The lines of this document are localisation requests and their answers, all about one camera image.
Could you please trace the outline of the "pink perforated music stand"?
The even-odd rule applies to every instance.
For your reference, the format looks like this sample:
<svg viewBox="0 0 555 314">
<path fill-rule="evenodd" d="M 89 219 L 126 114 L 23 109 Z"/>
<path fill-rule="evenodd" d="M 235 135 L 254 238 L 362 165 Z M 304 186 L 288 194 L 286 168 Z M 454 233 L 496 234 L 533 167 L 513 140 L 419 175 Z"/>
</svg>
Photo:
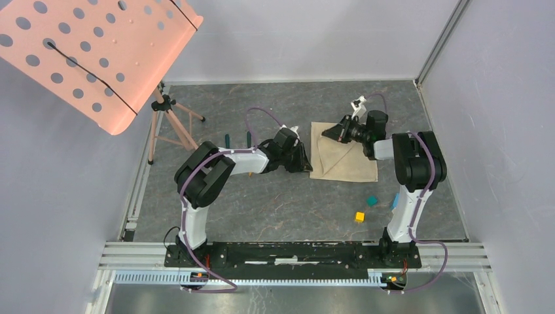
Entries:
<svg viewBox="0 0 555 314">
<path fill-rule="evenodd" d="M 1 59 L 109 135 L 123 134 L 204 19 L 189 1 L 9 1 Z"/>
</svg>

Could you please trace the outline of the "yellow cube block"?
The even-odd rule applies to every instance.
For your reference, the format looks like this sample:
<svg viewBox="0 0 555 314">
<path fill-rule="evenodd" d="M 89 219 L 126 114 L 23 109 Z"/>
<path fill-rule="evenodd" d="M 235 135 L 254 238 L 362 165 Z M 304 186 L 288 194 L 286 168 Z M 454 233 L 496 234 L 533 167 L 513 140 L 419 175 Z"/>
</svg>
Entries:
<svg viewBox="0 0 555 314">
<path fill-rule="evenodd" d="M 355 217 L 354 217 L 354 221 L 357 223 L 362 223 L 365 221 L 365 214 L 363 212 L 356 212 L 355 213 Z"/>
</svg>

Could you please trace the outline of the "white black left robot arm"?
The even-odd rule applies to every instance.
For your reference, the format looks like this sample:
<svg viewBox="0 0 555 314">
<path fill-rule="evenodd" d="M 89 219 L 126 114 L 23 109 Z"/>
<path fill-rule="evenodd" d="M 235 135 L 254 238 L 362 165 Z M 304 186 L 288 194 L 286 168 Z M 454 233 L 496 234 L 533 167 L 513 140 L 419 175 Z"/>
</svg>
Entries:
<svg viewBox="0 0 555 314">
<path fill-rule="evenodd" d="M 313 170 L 296 128 L 282 126 L 274 138 L 249 148 L 220 148 L 211 141 L 202 143 L 174 176 L 182 205 L 176 237 L 182 260 L 193 267 L 205 260 L 207 212 L 231 176 L 265 174 L 279 167 L 289 173 Z"/>
</svg>

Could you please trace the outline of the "aluminium frame rails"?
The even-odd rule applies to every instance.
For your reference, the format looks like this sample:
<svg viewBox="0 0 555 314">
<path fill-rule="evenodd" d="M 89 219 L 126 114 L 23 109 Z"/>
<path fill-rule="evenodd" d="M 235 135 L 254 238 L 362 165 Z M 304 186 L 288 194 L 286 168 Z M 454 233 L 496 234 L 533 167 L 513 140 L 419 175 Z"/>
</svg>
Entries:
<svg viewBox="0 0 555 314">
<path fill-rule="evenodd" d="M 486 313 L 500 313 L 501 307 L 487 272 L 489 265 L 484 247 L 479 243 L 437 241 L 442 252 L 433 251 L 434 241 L 418 239 L 420 269 L 368 270 L 366 279 L 225 279 L 203 265 L 194 252 L 186 253 L 176 244 L 112 242 L 105 245 L 99 265 L 111 273 L 111 283 L 131 285 L 177 285 L 197 294 L 233 293 L 240 287 L 370 287 L 386 295 L 407 295 L 428 289 L 429 284 L 408 288 L 411 271 L 434 271 L 436 278 L 445 272 L 474 273 L 480 299 Z"/>
</svg>

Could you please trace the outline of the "beige cloth napkin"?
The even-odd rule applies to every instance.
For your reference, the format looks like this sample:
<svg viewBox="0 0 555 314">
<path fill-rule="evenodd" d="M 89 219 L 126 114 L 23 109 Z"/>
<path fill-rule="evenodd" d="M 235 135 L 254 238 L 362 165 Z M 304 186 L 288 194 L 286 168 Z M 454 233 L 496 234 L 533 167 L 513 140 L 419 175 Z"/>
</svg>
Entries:
<svg viewBox="0 0 555 314">
<path fill-rule="evenodd" d="M 310 140 L 311 179 L 373 183 L 378 181 L 378 166 L 363 154 L 360 143 L 333 141 L 322 132 L 333 127 L 330 122 L 312 122 Z"/>
</svg>

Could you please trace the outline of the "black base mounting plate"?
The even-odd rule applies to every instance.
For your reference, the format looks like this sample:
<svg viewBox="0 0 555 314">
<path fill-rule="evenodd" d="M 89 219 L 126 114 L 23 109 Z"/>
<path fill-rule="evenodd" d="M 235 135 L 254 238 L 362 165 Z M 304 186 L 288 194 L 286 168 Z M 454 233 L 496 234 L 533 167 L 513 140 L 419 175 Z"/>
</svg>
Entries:
<svg viewBox="0 0 555 314">
<path fill-rule="evenodd" d="M 225 279 L 366 279 L 368 270 L 420 269 L 414 243 L 363 241 L 212 242 L 195 257 Z"/>
</svg>

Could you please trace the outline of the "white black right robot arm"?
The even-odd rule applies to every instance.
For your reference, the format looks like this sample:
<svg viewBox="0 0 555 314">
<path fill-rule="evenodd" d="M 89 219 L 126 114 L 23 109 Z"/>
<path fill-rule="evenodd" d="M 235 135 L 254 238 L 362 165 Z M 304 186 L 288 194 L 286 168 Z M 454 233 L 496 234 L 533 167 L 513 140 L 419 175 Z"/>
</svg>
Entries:
<svg viewBox="0 0 555 314">
<path fill-rule="evenodd" d="M 445 180 L 447 167 L 432 131 L 394 133 L 387 138 L 388 120 L 388 115 L 378 110 L 369 111 L 365 123 L 346 115 L 338 124 L 324 130 L 322 136 L 342 144 L 355 141 L 361 144 L 363 154 L 370 160 L 394 161 L 399 198 L 378 249 L 379 261 L 394 267 L 404 256 L 415 255 L 421 213 L 427 199 Z"/>
</svg>

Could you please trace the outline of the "teal cube block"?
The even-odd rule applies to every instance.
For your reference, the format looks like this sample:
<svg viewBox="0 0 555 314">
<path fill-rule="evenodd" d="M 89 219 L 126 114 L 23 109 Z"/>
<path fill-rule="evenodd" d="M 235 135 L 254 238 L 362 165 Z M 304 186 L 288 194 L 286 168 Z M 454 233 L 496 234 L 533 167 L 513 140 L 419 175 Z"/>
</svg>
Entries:
<svg viewBox="0 0 555 314">
<path fill-rule="evenodd" d="M 376 196 L 370 196 L 367 198 L 366 203 L 369 207 L 375 206 L 378 203 L 378 198 Z"/>
</svg>

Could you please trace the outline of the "blue triangular block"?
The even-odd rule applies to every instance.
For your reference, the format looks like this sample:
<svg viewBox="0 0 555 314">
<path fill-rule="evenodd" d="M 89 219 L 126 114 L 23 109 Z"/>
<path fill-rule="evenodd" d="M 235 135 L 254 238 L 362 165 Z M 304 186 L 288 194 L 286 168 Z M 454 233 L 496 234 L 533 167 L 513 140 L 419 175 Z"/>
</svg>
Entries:
<svg viewBox="0 0 555 314">
<path fill-rule="evenodd" d="M 392 211 L 394 211 L 394 210 L 397 208 L 398 202 L 399 202 L 399 193 L 396 193 L 396 194 L 395 194 L 395 197 L 394 197 L 394 199 L 393 199 L 393 201 L 392 201 L 392 203 L 391 203 L 391 206 L 390 206 L 390 209 L 391 209 Z"/>
</svg>

